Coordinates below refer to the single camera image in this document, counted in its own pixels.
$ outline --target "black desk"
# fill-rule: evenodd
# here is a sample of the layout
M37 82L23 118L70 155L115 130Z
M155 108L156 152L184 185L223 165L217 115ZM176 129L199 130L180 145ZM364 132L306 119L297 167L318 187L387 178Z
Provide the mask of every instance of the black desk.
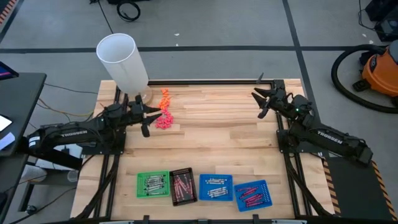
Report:
M16 154L25 128L32 116L36 102L43 89L46 74L21 73L18 78L0 81L0 114L9 117L12 124L0 132L0 138L11 132L16 141L0 151L0 192L19 183L27 161L27 154ZM0 211L0 223L6 217L16 188L8 190L8 198Z

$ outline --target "black hose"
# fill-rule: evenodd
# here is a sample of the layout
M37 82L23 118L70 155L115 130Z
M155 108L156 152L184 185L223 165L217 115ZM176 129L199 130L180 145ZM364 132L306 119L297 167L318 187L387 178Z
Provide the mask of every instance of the black hose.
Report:
M134 7L137 9L137 16L131 18L131 17L129 17L125 12L121 11L121 10L120 10L120 7L121 7L123 4L130 4L130 5L134 6ZM141 16L141 10L140 10L140 8L139 8L138 5L137 5L135 2L133 2L132 0L123 0L123 1L120 1L120 2L118 3L118 6L116 7L116 10L118 11L119 17L120 17L122 20L126 21L126 22L133 22L133 21L137 20L137 19L139 18L139 16Z
M363 45L358 45L353 47L350 50L346 50L343 52L334 62L332 68L331 68L331 80L333 81L333 84L335 85L336 89L343 95L345 95L348 99L354 101L355 103L362 105L366 108L383 112L383 113L392 113L392 114L397 114L398 113L398 108L391 108L388 106L382 106L382 105L377 105L375 103L371 103L367 100L364 100L354 93L348 91L339 81L337 77L337 70L338 67L340 66L340 63L349 55L358 52L360 50L367 50L370 51L373 54L379 54L382 55L386 51L384 48L376 46L376 45L371 45L371 44L363 44Z

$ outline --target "wooden tabletop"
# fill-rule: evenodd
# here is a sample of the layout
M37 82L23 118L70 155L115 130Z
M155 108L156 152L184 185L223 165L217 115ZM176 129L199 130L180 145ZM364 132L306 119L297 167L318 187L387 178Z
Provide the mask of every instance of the wooden tabletop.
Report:
M299 79L287 79L285 84L287 92L303 95ZM254 87L270 88L269 85L152 86L154 96L149 106L159 103L161 88L169 89L169 111L174 124L166 130L151 126L149 138L142 136L139 125L127 128L112 219L142 220L144 215L150 215L151 220L250 219L253 214L260 218L293 218L285 162L275 134L276 116L270 110L264 119L257 118L260 111L251 96ZM102 105L113 102L115 88L111 80L101 82L95 114L103 110ZM334 213L321 160L310 154L302 154L301 159L308 188L326 210ZM71 217L78 215L96 192L102 161L103 156L95 156L81 171ZM199 200L173 207L171 197L136 197L137 173L186 167L192 167L197 189L200 174L232 174L234 184L264 179L273 206L241 213L235 201ZM300 191L298 200L303 214Z

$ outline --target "white cup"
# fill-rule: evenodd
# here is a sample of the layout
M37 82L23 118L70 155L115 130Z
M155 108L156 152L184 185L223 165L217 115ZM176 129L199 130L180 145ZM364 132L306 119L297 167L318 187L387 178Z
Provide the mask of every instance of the white cup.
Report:
M148 74L132 37L111 34L99 42L96 53L121 91L135 96L146 89Z

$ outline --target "vacuum hose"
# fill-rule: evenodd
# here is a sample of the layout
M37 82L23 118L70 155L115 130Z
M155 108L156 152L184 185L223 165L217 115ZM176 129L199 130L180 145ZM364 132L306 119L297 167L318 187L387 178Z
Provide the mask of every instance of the vacuum hose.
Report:
M384 54L384 52L386 51L384 48L382 47L378 47L376 45L372 45L372 44L363 44L363 45L358 45L353 47L350 50L346 50L345 52L343 52L334 62L332 68L331 68L331 80L333 81L333 84L335 85L336 89L343 95L345 95L348 99L358 103L359 105L362 105L366 108L375 110L375 111L380 111L383 113L392 113L392 114L397 114L398 113L398 108L391 108L388 106L382 106L382 105L377 105L375 103L371 103L367 100L364 100L360 97L358 97L357 95L355 95L354 93L348 91L339 81L338 77L337 77L337 70L338 67L340 66L340 63L349 55L361 51L361 50L367 50L370 51L372 54L379 54L382 55Z

